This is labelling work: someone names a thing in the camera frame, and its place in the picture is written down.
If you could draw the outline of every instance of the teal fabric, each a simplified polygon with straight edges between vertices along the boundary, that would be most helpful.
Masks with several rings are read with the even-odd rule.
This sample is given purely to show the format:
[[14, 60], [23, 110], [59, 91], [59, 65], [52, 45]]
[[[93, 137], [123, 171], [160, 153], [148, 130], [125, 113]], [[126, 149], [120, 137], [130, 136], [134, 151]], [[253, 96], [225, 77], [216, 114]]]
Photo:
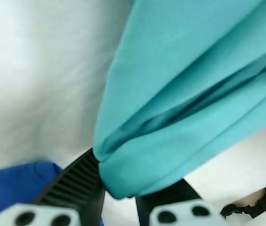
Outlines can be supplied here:
[[266, 126], [266, 0], [136, 0], [94, 151], [115, 198], [165, 188]]

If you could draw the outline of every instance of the blue cloth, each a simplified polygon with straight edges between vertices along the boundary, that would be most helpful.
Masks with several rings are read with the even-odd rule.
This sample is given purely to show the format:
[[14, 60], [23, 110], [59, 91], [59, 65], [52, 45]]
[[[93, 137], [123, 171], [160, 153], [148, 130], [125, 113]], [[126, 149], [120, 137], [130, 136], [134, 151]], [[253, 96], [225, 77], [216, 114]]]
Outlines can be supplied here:
[[115, 198], [165, 188], [266, 126], [266, 0], [135, 0], [94, 138]]
[[46, 161], [0, 170], [0, 211], [20, 202], [30, 203], [62, 169]]

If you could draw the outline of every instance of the robotic arm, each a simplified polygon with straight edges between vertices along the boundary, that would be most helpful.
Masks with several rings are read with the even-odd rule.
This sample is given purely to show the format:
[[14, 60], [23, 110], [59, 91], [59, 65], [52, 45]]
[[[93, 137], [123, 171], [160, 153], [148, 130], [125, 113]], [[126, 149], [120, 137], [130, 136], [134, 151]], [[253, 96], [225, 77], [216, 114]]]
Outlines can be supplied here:
[[[31, 204], [0, 213], [0, 226], [98, 226], [105, 188], [92, 149], [75, 160]], [[136, 197], [140, 226], [226, 226], [183, 179]]]

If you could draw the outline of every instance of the blue fabric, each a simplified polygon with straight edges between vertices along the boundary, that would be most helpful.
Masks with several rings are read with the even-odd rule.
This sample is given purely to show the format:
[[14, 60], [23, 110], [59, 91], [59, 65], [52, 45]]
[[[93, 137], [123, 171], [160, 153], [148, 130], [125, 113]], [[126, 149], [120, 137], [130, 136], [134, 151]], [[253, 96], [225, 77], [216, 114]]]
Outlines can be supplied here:
[[266, 126], [266, 0], [135, 0], [94, 152], [115, 198], [179, 181]]
[[46, 161], [0, 170], [0, 211], [20, 202], [30, 203], [62, 169]]

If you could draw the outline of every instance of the white fabric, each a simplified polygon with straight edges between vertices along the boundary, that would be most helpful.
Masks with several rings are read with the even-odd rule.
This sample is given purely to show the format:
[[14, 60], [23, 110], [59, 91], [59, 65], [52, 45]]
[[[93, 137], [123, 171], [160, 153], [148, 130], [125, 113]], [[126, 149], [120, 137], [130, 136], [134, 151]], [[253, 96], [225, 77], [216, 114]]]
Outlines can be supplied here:
[[[105, 75], [131, 0], [0, 0], [0, 168], [65, 167], [92, 144]], [[266, 129], [187, 180], [217, 207], [266, 186]], [[138, 225], [133, 199], [107, 196], [106, 226]]]

